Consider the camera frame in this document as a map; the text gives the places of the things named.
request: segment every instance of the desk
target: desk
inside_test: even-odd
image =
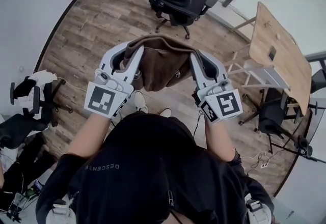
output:
[[[311,87],[311,67],[308,61],[291,34],[282,27],[263,3],[258,3],[256,17],[240,24],[232,31],[252,22],[255,22],[254,32],[246,55],[239,58],[234,57],[232,61],[226,62],[224,65],[228,66],[243,59],[251,59],[255,62],[255,67],[251,70],[273,69],[276,76],[280,77],[278,80],[284,81],[288,85],[288,87],[279,88],[284,88],[285,93],[298,103],[302,114],[305,115]],[[239,69],[231,71],[229,74],[246,71],[250,71],[250,69]]]

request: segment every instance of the brown cloth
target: brown cloth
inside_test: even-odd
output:
[[[144,45],[144,54],[139,65],[141,76],[132,82],[136,90],[159,91],[191,76],[190,53],[197,56],[199,51],[164,35],[148,35],[131,41],[124,54],[126,66],[132,54]]]

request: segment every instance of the white sneaker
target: white sneaker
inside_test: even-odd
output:
[[[164,109],[163,112],[161,112],[159,115],[160,115],[160,116],[164,116],[164,117],[170,117],[171,114],[172,114],[171,109],[166,108],[166,109]]]
[[[148,113],[148,108],[146,106],[145,98],[142,92],[140,91],[135,92],[133,96],[133,102],[136,106],[137,111],[143,111],[145,113]]]

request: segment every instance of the wooden floor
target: wooden floor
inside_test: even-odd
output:
[[[88,81],[94,80],[94,71],[108,49],[121,42],[153,34],[159,22],[151,11],[148,0],[78,0],[55,33],[39,70],[47,69],[65,78],[72,85],[86,89]],[[184,38],[185,32],[182,27],[171,27],[166,24],[160,29],[160,33],[207,51],[221,61],[229,60],[232,51],[246,44],[238,35],[229,33],[227,28],[208,15],[201,17],[189,27],[189,30],[191,32],[189,40]],[[246,90],[241,88],[240,84],[244,82],[244,78],[232,77],[231,79],[241,94],[248,93],[257,102],[259,101],[258,90],[245,92]],[[180,119],[193,132],[199,111],[191,97],[194,89],[195,83],[189,78],[159,92],[142,92],[150,113],[159,113],[169,107],[173,116]],[[56,113],[59,125],[44,133],[47,148],[57,156],[65,152],[89,116],[89,113],[83,109],[85,94],[84,91],[68,84],[62,86],[57,94],[57,102],[68,104],[74,109],[72,114],[61,110]],[[257,126],[257,119],[243,126],[238,125],[238,121],[248,116],[252,108],[250,104],[244,103],[244,113],[226,122],[241,156],[254,157],[259,151],[268,151],[267,136],[253,131]],[[134,111],[131,98],[123,107],[121,115],[124,117]],[[119,122],[120,119],[118,116],[115,122]],[[203,122],[204,118],[201,117],[195,140],[199,146],[205,147]],[[294,127],[291,122],[285,124],[288,130],[293,130]],[[283,142],[278,137],[274,137],[274,141],[279,144]],[[277,153],[270,159],[267,168],[257,167],[250,172],[250,176],[257,179],[270,194],[273,194],[287,174],[294,157],[293,154],[284,151]],[[256,162],[257,158],[244,158],[245,172],[249,171],[250,166]]]

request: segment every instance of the sleeve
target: sleeve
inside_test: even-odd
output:
[[[235,156],[232,161],[228,162],[233,170],[238,175],[239,179],[244,182],[251,194],[251,198],[254,200],[258,200],[261,203],[267,205],[273,214],[274,212],[274,204],[271,201],[267,191],[264,187],[255,179],[250,178],[245,174],[245,170],[242,167],[241,157],[238,152],[235,153]]]
[[[36,204],[36,220],[44,224],[53,202],[62,199],[68,192],[68,185],[78,169],[87,160],[72,154],[63,155],[57,167],[46,181]]]

